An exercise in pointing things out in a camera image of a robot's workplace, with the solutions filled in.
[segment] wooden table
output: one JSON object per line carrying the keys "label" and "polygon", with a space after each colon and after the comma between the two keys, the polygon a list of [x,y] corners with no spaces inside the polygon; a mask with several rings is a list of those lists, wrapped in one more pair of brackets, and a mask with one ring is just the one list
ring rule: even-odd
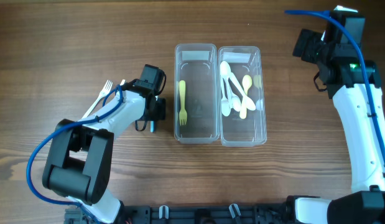
{"label": "wooden table", "polygon": [[[126,205],[282,202],[288,195],[349,194],[350,159],[332,100],[312,78],[318,68],[292,56],[301,28],[325,22],[285,9],[324,10],[339,1],[116,2],[0,5],[0,223],[61,223],[64,207],[28,189],[27,160],[63,118],[79,119],[107,79],[163,69],[167,119],[156,133],[131,125],[114,143],[109,189]],[[345,6],[366,17],[363,52],[383,79],[385,1]],[[261,50],[267,143],[228,148],[174,139],[174,48],[179,43],[253,45]],[[32,179],[41,176],[46,146]]]}

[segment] plastic bin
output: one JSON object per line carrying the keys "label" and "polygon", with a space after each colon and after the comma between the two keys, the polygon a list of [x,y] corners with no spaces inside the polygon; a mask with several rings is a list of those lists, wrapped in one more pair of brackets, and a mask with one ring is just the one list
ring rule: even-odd
{"label": "plastic bin", "polygon": [[[221,113],[219,65],[229,63],[239,83],[249,75],[254,83],[248,96],[256,110],[247,112],[241,119],[231,109],[229,116]],[[221,143],[231,147],[249,147],[264,144],[267,140],[264,90],[261,73],[261,56],[257,47],[222,47],[217,51],[213,44],[179,44],[175,48],[174,79],[174,137],[182,144],[209,144],[221,133]],[[185,110],[187,123],[179,121],[179,81],[186,83]],[[231,89],[242,101],[242,95],[230,82]]]}
{"label": "plastic bin", "polygon": [[[220,135],[218,69],[213,44],[179,44],[175,48],[174,137],[184,144],[208,144]],[[185,81],[187,124],[179,121],[179,81]]]}

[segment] table surface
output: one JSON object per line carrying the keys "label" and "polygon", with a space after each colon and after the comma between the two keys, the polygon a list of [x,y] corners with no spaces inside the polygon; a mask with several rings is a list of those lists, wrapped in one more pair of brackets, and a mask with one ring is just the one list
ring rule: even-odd
{"label": "table surface", "polygon": [[[282,202],[288,195],[351,192],[350,158],[332,100],[312,82],[318,68],[292,56],[301,28],[325,22],[285,9],[332,9],[339,1],[161,1],[0,5],[0,223],[61,223],[64,207],[28,189],[27,160],[63,118],[79,119],[107,79],[148,63],[168,77],[167,119],[156,133],[131,125],[114,143],[108,188],[126,205]],[[366,17],[363,53],[383,79],[385,1],[343,1]],[[174,139],[174,49],[180,43],[261,50],[267,143],[248,148],[181,145]],[[37,155],[41,176],[48,146]]]}

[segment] plastic fork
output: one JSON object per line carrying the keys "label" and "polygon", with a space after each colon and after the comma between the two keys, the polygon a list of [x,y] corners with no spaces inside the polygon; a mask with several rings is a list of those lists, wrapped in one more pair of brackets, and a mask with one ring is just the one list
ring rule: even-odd
{"label": "plastic fork", "polygon": [[109,94],[109,92],[111,91],[112,89],[112,82],[110,80],[107,80],[103,89],[100,91],[98,97],[97,97],[97,100],[94,101],[94,103],[91,105],[91,107],[87,110],[87,112],[85,113],[85,115],[83,115],[82,118],[87,118],[88,115],[90,115],[90,113],[93,111],[93,109],[97,106],[97,104],[100,102],[100,100],[102,98],[104,98],[106,95]]}
{"label": "plastic fork", "polygon": [[187,111],[185,110],[185,81],[179,82],[181,110],[179,113],[180,125],[187,124]]}

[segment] divided container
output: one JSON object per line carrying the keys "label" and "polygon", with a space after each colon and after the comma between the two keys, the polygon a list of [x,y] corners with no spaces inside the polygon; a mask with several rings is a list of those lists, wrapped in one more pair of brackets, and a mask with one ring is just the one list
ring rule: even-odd
{"label": "divided container", "polygon": [[[245,75],[252,78],[248,91],[256,110],[247,112],[246,119],[231,109],[229,116],[221,113],[220,63],[226,61],[242,86]],[[221,143],[231,147],[249,147],[267,140],[261,58],[257,47],[222,47],[218,54],[213,44],[179,44],[175,48],[174,67],[174,137],[182,144],[209,144],[221,136]],[[179,81],[186,83],[185,110],[187,123],[179,121]],[[231,89],[242,101],[242,95],[229,80]]]}

